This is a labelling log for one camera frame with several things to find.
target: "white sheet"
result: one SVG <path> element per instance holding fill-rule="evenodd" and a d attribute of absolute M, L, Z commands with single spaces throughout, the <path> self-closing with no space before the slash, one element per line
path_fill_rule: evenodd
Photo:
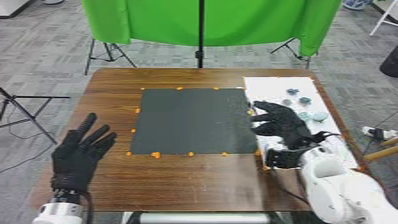
<path fill-rule="evenodd" d="M 294 96 L 291 96 L 286 92 L 286 90 L 291 88 L 300 90 Z M 293 102 L 289 108 L 294 110 L 296 114 L 300 112 L 307 112 L 310 115 L 318 112 L 328 113 L 314 83 L 307 77 L 245 77 L 245 95 L 250 102 L 255 100 L 264 100 L 271 103 L 282 104 L 282 100 L 289 99 Z M 310 98 L 310 105 L 302 106 L 298 103 L 300 97 Z M 312 134 L 316 134 L 319 131 L 328 131 L 341 134 L 330 113 L 328 118 L 321 123 L 312 120 L 307 122 L 307 127 Z M 277 147 L 278 141 L 278 137 L 257 136 L 259 149 L 266 150 L 268 147 Z M 341 157 L 346 167 L 357 168 L 355 158 L 342 139 L 339 137 L 328 137 L 321 145 L 330 148 L 335 155 Z"/>

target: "cable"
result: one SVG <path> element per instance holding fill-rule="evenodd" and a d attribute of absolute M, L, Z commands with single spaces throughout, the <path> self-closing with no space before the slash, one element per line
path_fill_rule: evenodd
<path fill-rule="evenodd" d="M 8 114 L 8 116 L 7 116 L 7 123 L 10 123 L 10 116 L 12 116 L 12 114 L 14 114 L 14 111 L 16 111 L 16 106 L 14 106 L 12 111 L 10 111 L 10 114 Z M 26 139 L 37 137 L 39 135 L 42 135 L 44 133 L 40 132 L 40 133 L 30 135 L 28 137 L 17 136 L 17 135 L 12 133 L 12 129 L 10 129 L 10 125 L 8 125 L 8 134 L 10 134 L 16 138 L 26 140 Z"/>
<path fill-rule="evenodd" d="M 1 174 L 3 172 L 7 172 L 10 169 L 14 169 L 16 167 L 19 167 L 30 160 L 33 160 L 33 159 L 46 153 L 46 151 L 51 149 L 51 146 L 53 146 L 53 143 L 51 143 L 51 145 L 48 146 L 48 148 L 40 151 L 40 153 L 39 153 L 30 159 L 23 160 L 14 166 L 10 166 L 10 167 L 5 168 L 3 170 L 0 170 L 0 174 Z"/>
<path fill-rule="evenodd" d="M 294 198 L 296 198 L 296 199 L 309 205 L 307 200 L 305 200 L 296 194 L 293 194 L 293 192 L 287 191 L 287 189 L 284 188 L 284 186 L 282 186 L 282 184 L 280 184 L 280 181 L 278 181 L 277 171 L 275 171 L 275 168 L 273 168 L 273 167 L 270 167 L 270 174 L 271 174 L 271 177 L 273 177 L 273 180 L 275 180 L 275 183 L 277 183 L 277 188 L 278 188 L 278 190 L 280 190 L 284 193 L 287 193 L 287 195 L 289 195 L 291 197 L 294 197 Z"/>
<path fill-rule="evenodd" d="M 94 220 L 94 203 L 92 203 L 92 197 L 90 197 L 90 193 L 88 192 L 79 192 L 79 194 L 83 195 L 83 198 L 85 198 L 87 204 L 88 204 L 85 224 L 92 224 L 92 220 Z"/>
<path fill-rule="evenodd" d="M 10 116 L 12 116 L 12 114 L 14 114 L 14 111 L 16 111 L 16 107 L 14 107 L 14 109 L 12 109 L 12 111 L 10 111 L 10 114 L 8 114 L 8 117 L 7 117 L 7 123 L 10 123 Z M 37 137 L 39 135 L 42 135 L 42 133 L 39 133 L 39 134 L 33 134 L 33 135 L 28 136 L 28 137 L 21 137 L 21 136 L 17 136 L 17 135 L 12 133 L 10 126 L 8 126 L 8 134 L 10 134 L 16 138 L 19 138 L 19 139 L 23 139 L 23 140 L 26 140 L 26 139 Z M 19 167 L 19 166 L 21 166 L 28 161 L 32 161 L 35 158 L 39 158 L 39 156 L 40 156 L 40 155 L 46 153 L 46 151 L 51 149 L 51 146 L 53 146 L 53 143 L 49 144 L 48 148 L 39 152 L 39 154 L 37 154 L 32 158 L 28 158 L 28 159 L 23 160 L 16 165 L 12 165 L 12 166 L 7 167 L 3 170 L 0 170 L 0 174 L 1 174 L 3 172 L 7 172 L 8 170 L 12 170 L 16 167 Z"/>

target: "gray mat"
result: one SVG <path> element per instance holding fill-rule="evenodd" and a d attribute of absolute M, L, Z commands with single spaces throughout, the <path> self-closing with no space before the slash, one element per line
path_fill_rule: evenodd
<path fill-rule="evenodd" d="M 133 154 L 254 153 L 255 136 L 239 89 L 143 91 Z"/>

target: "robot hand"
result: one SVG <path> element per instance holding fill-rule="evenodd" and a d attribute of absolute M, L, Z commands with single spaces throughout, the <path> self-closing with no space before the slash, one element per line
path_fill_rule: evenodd
<path fill-rule="evenodd" d="M 255 135 L 282 137 L 291 150 L 307 146 L 312 135 L 294 111 L 282 105 L 259 101 L 254 101 L 254 107 L 266 111 L 266 114 L 252 116 L 252 122 L 266 122 L 252 128 Z"/>
<path fill-rule="evenodd" d="M 115 143 L 115 133 L 106 136 L 108 125 L 83 138 L 95 122 L 90 113 L 76 130 L 69 130 L 65 139 L 53 152 L 51 202 L 40 207 L 33 224 L 81 224 L 79 195 L 87 197 L 88 183 L 97 162 Z"/>
<path fill-rule="evenodd" d="M 87 192 L 88 183 L 95 171 L 97 161 L 113 146 L 115 133 L 108 132 L 108 125 L 94 131 L 83 139 L 95 122 L 95 114 L 90 113 L 76 130 L 69 130 L 64 142 L 53 152 L 53 178 L 51 188 Z"/>

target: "green screen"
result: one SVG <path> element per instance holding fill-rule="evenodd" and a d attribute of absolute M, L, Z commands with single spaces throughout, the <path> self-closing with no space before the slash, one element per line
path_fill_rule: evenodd
<path fill-rule="evenodd" d="M 204 45 L 300 40 L 300 55 L 319 48 L 341 0 L 206 0 Z M 197 46 L 199 0 L 83 0 L 94 38 L 131 38 Z"/>

